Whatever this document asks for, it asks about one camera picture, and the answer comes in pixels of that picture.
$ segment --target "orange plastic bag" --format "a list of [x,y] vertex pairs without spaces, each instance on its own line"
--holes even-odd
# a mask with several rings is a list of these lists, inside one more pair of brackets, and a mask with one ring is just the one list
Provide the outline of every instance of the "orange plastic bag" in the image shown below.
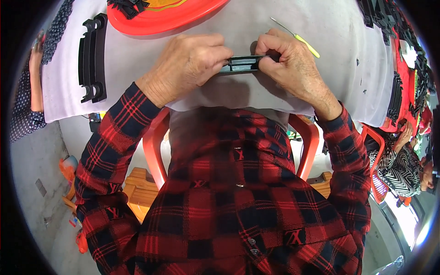
[[78,231],[77,239],[75,241],[78,245],[78,249],[81,254],[84,254],[88,250],[87,240],[85,239],[82,229]]

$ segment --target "wooden stool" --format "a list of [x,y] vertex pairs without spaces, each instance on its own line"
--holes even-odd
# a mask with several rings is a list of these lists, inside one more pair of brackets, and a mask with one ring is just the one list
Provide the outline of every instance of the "wooden stool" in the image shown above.
[[122,192],[128,197],[127,205],[142,223],[159,190],[151,174],[146,169],[136,167],[125,179]]
[[330,180],[332,178],[332,173],[324,172],[321,176],[317,178],[307,179],[307,182],[315,188],[324,198],[330,196]]

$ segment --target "yellow handled tool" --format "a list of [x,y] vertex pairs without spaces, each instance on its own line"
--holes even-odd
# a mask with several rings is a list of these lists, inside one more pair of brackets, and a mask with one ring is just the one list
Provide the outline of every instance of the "yellow handled tool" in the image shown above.
[[297,35],[296,33],[293,33],[290,29],[286,28],[283,24],[281,24],[280,22],[276,21],[273,17],[271,17],[271,19],[272,19],[275,23],[277,23],[278,25],[280,25],[281,27],[285,28],[285,29],[286,29],[289,33],[291,33],[296,39],[298,39],[299,41],[304,42],[304,43],[307,45],[308,49],[312,52],[312,54],[313,54],[314,56],[316,56],[317,58],[320,58],[319,53],[318,53],[318,52],[317,52],[312,46],[310,46],[310,44],[307,43],[306,40],[304,40],[302,37],[300,37],[300,36]]

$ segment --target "table surface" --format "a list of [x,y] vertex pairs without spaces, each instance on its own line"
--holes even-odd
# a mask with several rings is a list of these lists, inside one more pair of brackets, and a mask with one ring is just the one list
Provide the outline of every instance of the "table surface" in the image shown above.
[[[46,122],[108,110],[138,77],[147,72],[164,44],[180,33],[221,33],[235,56],[250,55],[261,33],[278,27],[270,17],[300,34],[321,55],[315,59],[325,83],[342,101],[353,120],[381,126],[392,89],[392,54],[381,30],[365,27],[356,0],[231,0],[222,9],[178,29],[132,37],[107,26],[105,76],[107,99],[81,103],[78,85],[79,39],[82,22],[106,8],[105,0],[76,0],[62,41],[51,63],[43,68]],[[215,77],[190,95],[168,105],[183,111],[199,106],[270,108],[313,115],[312,107],[275,86],[261,73]]]

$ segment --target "hand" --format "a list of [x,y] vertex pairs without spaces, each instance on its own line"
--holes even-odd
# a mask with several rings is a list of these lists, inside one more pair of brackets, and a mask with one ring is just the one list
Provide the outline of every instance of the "hand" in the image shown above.
[[136,81],[154,105],[165,104],[202,86],[234,55],[221,34],[172,38],[150,72]]
[[415,137],[413,137],[413,138],[411,139],[411,141],[410,141],[410,145],[411,145],[411,148],[413,148],[413,149],[414,149],[414,147],[417,145],[417,140],[416,140]]
[[422,157],[422,159],[420,160],[420,165],[425,166],[425,162],[426,162],[426,157]]
[[38,34],[37,42],[30,53],[29,72],[40,74],[41,60],[43,59],[43,43],[41,42],[42,31]]
[[397,144],[399,144],[400,146],[404,146],[405,144],[407,144],[412,136],[412,132],[413,132],[413,127],[412,124],[409,122],[405,123],[405,130],[403,132],[400,133],[400,136],[397,140]]
[[342,107],[325,85],[315,60],[307,45],[293,36],[271,29],[258,38],[256,55],[265,55],[269,50],[281,54],[279,63],[269,57],[260,60],[260,70],[275,80],[293,96],[310,103],[319,119],[337,118]]

